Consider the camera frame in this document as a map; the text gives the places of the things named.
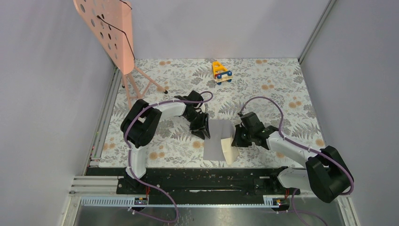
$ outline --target gray cloth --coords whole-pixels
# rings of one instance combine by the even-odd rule
[[[221,139],[234,137],[234,127],[229,120],[209,120],[209,133],[211,138],[205,138],[204,160],[225,161]]]

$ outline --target floral tablecloth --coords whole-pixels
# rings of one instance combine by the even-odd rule
[[[323,147],[316,114],[303,80],[297,59],[218,59],[233,72],[232,82],[217,85],[212,74],[215,59],[136,60],[136,65],[169,91],[166,95],[151,85],[144,99],[156,103],[185,96],[192,90],[209,90],[214,99],[205,104],[210,119],[231,120],[240,123],[237,112],[251,97],[265,96],[275,100],[285,114],[284,133],[313,147]],[[147,85],[139,73],[133,76],[138,87]],[[248,104],[245,112],[255,112],[265,125],[277,126],[280,114],[276,107],[264,99]],[[123,140],[120,124],[128,113],[125,89],[120,85],[112,112],[100,167],[126,167],[128,148]],[[182,117],[161,121],[147,148],[147,167],[234,167],[260,168],[300,165],[281,153],[262,147],[239,148],[239,157],[228,166],[224,161],[203,160],[204,141],[194,137]]]

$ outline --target hole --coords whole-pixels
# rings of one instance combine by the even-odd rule
[[[86,10],[85,10],[85,8],[83,7],[82,4],[80,5],[80,9],[81,9],[84,13],[86,13]]]

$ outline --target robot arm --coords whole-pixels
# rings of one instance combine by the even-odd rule
[[[242,123],[236,125],[232,146],[248,147],[255,143],[257,146],[282,153],[306,168],[283,168],[276,175],[276,179],[283,187],[313,191],[322,201],[330,203],[350,186],[349,179],[336,165],[319,154],[308,152],[284,140],[279,135],[278,128],[274,126],[265,128],[255,113],[249,112],[239,116]],[[335,148],[327,146],[320,151],[349,172]]]
[[[192,91],[188,96],[176,96],[175,98],[176,100],[183,101],[204,100],[201,94],[195,91]],[[124,136],[133,119],[148,106],[149,104],[142,99],[135,102],[120,126],[120,130],[122,130]],[[134,145],[132,148],[130,165],[132,166],[134,174],[138,178],[141,178],[145,174],[145,146],[154,137],[159,121],[173,116],[183,116],[187,119],[188,122],[190,122],[190,131],[193,135],[196,135],[201,139],[205,139],[205,137],[210,138],[208,114],[204,112],[204,106],[202,106],[202,104],[170,102],[149,108],[133,124],[127,136],[128,141]],[[129,167],[127,167],[126,172],[133,177]]]

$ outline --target gray wall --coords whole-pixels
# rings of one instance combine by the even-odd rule
[[[328,0],[131,0],[137,58],[299,57]]]
[[[327,144],[355,178],[363,226],[398,225],[399,1],[339,0],[303,63]]]
[[[72,0],[4,1],[0,21],[0,225],[53,226],[113,66]]]

